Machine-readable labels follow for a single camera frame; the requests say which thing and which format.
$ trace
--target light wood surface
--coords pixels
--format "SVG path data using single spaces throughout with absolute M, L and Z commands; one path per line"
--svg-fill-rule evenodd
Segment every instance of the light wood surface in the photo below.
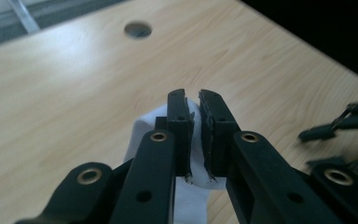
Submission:
M 153 28 L 127 37 L 131 21 Z M 358 132 L 299 144 L 358 101 L 358 76 L 240 2 L 130 1 L 0 46 L 0 223 L 38 215 L 70 170 L 122 163 L 133 121 L 169 91 L 217 91 L 294 167 L 358 159 Z M 209 223 L 237 223 L 225 191 Z

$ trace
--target cloth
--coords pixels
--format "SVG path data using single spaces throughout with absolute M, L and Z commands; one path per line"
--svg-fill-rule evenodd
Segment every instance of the cloth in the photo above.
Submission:
M 209 189 L 225 189 L 226 179 L 216 177 L 210 179 L 204 166 L 201 144 L 201 116 L 199 106 L 187 99 L 190 114 L 194 113 L 194 132 L 191 143 L 190 167 L 192 171 L 192 185 L 187 184 L 181 177 L 176 178 L 174 203 L 174 223 L 204 224 L 207 221 L 207 202 Z M 124 161 L 135 157 L 145 133 L 154 130 L 156 117 L 167 116 L 167 105 L 142 115 L 133 124 L 131 140 Z

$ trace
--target white fabric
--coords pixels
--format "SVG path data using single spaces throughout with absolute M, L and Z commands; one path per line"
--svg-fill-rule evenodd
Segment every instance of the white fabric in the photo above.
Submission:
M 206 204 L 209 189 L 224 189 L 226 179 L 217 177 L 209 178 L 203 163 L 201 144 L 201 117 L 199 106 L 187 100 L 190 113 L 194 113 L 194 132 L 191 145 L 190 167 L 193 174 L 193 185 L 187 184 L 184 179 L 176 178 L 176 192 L 174 204 L 174 223 L 203 224 L 207 221 Z M 167 106 L 163 105 L 138 118 L 132 128 L 132 135 L 124 161 L 135 157 L 145 133 L 154 130 L 156 117 L 166 117 Z

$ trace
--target wooden table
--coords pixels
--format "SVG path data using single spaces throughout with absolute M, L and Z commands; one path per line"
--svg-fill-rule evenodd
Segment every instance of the wooden table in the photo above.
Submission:
M 125 35 L 132 21 L 151 36 Z M 298 169 L 358 159 L 358 131 L 296 140 L 358 101 L 351 71 L 238 1 L 130 1 L 0 46 L 0 223 L 38 215 L 79 164 L 119 166 L 133 121 L 180 88 L 222 94 L 243 130 Z M 208 219 L 238 222 L 225 191 Z

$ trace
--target white cloth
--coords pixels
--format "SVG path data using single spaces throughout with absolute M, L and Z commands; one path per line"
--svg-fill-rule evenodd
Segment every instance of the white cloth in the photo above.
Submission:
M 226 179 L 217 177 L 209 178 L 203 163 L 201 144 L 201 116 L 199 106 L 187 100 L 190 113 L 194 113 L 194 132 L 191 144 L 190 167 L 193 174 L 193 185 L 187 184 L 184 179 L 176 178 L 174 223 L 204 224 L 207 221 L 206 210 L 209 189 L 224 189 Z M 167 116 L 167 105 L 163 105 L 138 118 L 133 124 L 132 135 L 124 161 L 135 157 L 145 133 L 154 130 L 156 117 Z

